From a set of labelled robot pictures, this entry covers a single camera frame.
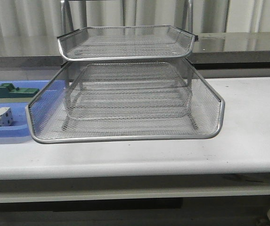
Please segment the grey stone counter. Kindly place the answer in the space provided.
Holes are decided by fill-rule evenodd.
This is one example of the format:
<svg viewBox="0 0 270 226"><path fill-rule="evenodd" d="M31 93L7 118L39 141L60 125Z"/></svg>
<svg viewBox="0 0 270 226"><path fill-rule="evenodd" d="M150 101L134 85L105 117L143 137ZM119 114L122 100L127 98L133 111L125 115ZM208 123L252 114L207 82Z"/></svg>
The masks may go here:
<svg viewBox="0 0 270 226"><path fill-rule="evenodd" d="M189 56L197 69L270 68L270 32L200 33ZM55 36L0 36L0 68L59 67Z"/></svg>

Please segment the grey curtain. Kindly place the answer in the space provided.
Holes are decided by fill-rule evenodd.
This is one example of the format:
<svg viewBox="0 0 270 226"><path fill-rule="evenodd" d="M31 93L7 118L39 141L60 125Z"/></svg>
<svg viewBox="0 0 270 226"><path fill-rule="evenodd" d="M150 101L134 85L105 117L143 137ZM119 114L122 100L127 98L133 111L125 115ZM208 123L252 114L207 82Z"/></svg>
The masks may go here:
<svg viewBox="0 0 270 226"><path fill-rule="evenodd" d="M196 0L193 20L183 0L71 1L75 29L85 26L174 25L193 33L270 32L270 0ZM58 0L0 0L0 36L59 36Z"/></svg>

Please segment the grey metal rack frame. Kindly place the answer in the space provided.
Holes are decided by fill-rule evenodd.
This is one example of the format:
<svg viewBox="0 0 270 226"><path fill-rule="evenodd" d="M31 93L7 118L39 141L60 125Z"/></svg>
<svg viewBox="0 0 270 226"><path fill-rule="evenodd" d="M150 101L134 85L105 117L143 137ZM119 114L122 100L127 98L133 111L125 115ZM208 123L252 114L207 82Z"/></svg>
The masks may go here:
<svg viewBox="0 0 270 226"><path fill-rule="evenodd" d="M65 34L75 31L72 22L70 2L61 2L62 30ZM127 64L127 63L169 63L172 64L184 78L192 96L189 109L185 116L173 119L132 119L132 120L99 120L80 121L71 118L67 114L63 122L62 132L66 136L93 137L118 137L118 136L155 136L155 135L178 135L185 136L196 134L200 127L196 121L193 106L192 79L194 71L187 65L185 57L178 58L154 58L154 59L124 59L104 61L70 61L72 66L77 66L79 71L75 79L80 75L81 70L90 64Z"/></svg>

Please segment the green electrical module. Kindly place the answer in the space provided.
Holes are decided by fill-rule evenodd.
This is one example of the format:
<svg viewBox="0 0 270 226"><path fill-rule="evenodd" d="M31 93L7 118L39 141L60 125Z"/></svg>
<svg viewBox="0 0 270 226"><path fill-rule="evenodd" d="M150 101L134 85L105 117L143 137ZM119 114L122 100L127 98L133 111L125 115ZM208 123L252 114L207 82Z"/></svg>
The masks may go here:
<svg viewBox="0 0 270 226"><path fill-rule="evenodd" d="M0 84L1 103L28 103L40 90L15 87L13 83Z"/></svg>

